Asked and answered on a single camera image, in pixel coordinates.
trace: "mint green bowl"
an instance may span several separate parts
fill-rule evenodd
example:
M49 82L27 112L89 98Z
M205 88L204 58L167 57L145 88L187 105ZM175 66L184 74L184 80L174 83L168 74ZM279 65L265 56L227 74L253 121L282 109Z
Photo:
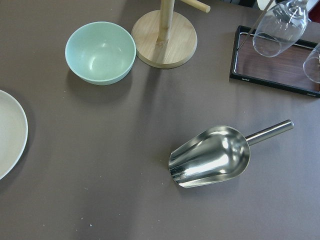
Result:
M65 46L65 59L71 71L96 85L114 84L123 79L135 57L132 36L123 27L106 21L80 27Z

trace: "metal scoop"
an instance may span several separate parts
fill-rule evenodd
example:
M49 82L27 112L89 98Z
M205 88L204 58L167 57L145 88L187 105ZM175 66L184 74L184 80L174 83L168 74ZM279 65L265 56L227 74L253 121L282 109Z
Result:
M230 126L214 126L178 149L169 159L173 180L184 188L232 179L248 166L250 147L294 127L291 120L244 137Z

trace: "wooden tray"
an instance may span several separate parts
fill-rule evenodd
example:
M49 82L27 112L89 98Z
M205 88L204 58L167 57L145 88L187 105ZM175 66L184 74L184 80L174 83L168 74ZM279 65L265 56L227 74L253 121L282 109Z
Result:
M239 26L235 33L230 78L320 98L320 84L307 78L303 63L317 43L298 40L275 57L257 53L249 39L237 52L250 28Z

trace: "white plate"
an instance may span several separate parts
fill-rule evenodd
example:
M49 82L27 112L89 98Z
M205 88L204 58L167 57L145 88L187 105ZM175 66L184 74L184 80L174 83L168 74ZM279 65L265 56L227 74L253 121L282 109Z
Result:
M10 94L0 90L0 179L16 165L28 137L26 114Z

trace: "glass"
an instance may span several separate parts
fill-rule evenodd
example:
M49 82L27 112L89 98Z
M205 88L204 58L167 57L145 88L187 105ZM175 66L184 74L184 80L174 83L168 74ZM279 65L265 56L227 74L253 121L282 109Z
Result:
M261 19L252 43L265 57L275 57L292 46L308 24L307 0L288 0L276 4Z
M320 43L304 61L303 71L311 81L320 84Z

